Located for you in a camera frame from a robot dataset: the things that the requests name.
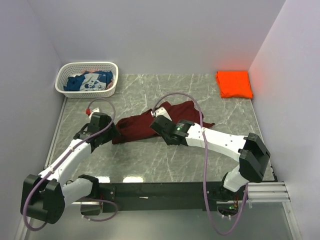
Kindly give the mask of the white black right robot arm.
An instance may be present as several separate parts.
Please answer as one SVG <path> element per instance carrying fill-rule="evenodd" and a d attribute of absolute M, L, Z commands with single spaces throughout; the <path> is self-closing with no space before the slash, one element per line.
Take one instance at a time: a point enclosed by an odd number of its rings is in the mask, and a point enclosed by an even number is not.
<path fill-rule="evenodd" d="M 167 145 L 208 149 L 238 163 L 232 171 L 224 175 L 219 187 L 207 191 L 213 200 L 232 200 L 247 183 L 260 183 L 264 179 L 271 154 L 255 133 L 247 136 L 232 135 L 184 119 L 174 123 L 163 115 L 157 116 L 150 128 L 160 135 Z"/>

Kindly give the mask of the dark red t shirt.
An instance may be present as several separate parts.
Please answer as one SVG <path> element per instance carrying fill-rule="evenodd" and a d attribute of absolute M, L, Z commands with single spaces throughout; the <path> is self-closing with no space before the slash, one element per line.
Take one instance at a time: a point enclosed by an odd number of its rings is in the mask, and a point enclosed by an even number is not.
<path fill-rule="evenodd" d="M 200 123 L 199 111 L 195 108 L 195 104 L 191 100 L 176 105 L 165 101 L 160 106 L 167 111 L 175 124 L 180 120 L 187 120 L 197 124 Z M 158 134 L 150 128 L 154 120 L 151 111 L 152 110 L 149 109 L 140 115 L 120 119 L 116 124 L 120 135 L 112 140 L 112 144 L 116 145 L 157 137 Z"/>

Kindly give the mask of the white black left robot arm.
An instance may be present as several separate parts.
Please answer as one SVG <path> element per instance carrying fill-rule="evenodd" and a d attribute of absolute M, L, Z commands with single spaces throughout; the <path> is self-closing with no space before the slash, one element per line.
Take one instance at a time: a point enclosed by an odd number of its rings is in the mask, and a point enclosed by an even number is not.
<path fill-rule="evenodd" d="M 54 163 L 39 174 L 25 178 L 20 206 L 23 217 L 54 224 L 73 202 L 82 198 L 100 199 L 102 195 L 97 177 L 83 174 L 71 184 L 67 182 L 83 160 L 119 134 L 111 116 L 93 113 L 90 121 L 74 135 Z"/>

